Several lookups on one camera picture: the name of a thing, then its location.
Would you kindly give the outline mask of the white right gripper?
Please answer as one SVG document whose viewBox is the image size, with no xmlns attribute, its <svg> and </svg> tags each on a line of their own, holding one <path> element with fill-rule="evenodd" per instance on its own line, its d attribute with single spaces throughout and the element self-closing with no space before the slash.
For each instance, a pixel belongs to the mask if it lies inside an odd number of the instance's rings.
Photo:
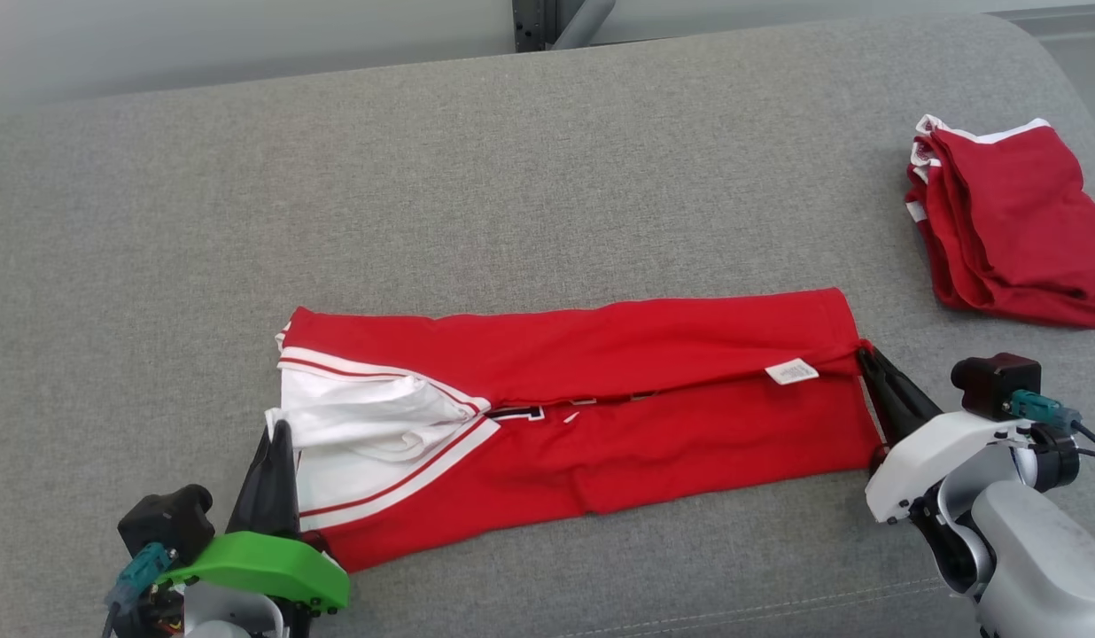
<svg viewBox="0 0 1095 638">
<path fill-rule="evenodd" d="M 917 498 L 982 449 L 1021 446 L 1027 440 L 1019 431 L 1031 426 L 1028 419 L 1013 417 L 998 424 L 964 409 L 941 415 L 940 407 L 877 348 L 864 347 L 856 359 L 883 443 L 892 446 L 865 488 L 866 504 L 880 524 L 908 517 Z"/>
</svg>

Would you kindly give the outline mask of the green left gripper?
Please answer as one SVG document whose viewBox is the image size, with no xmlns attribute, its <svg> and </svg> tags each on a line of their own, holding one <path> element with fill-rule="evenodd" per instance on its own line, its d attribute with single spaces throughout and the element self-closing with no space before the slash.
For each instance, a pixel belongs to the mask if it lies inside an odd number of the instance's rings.
<svg viewBox="0 0 1095 638">
<path fill-rule="evenodd" d="M 290 426 L 277 420 L 272 431 L 261 433 L 227 534 L 214 538 L 191 565 L 168 570 L 155 584 L 207 582 L 287 599 L 308 610 L 344 610 L 351 594 L 348 573 L 328 555 L 298 541 L 296 469 Z"/>
</svg>

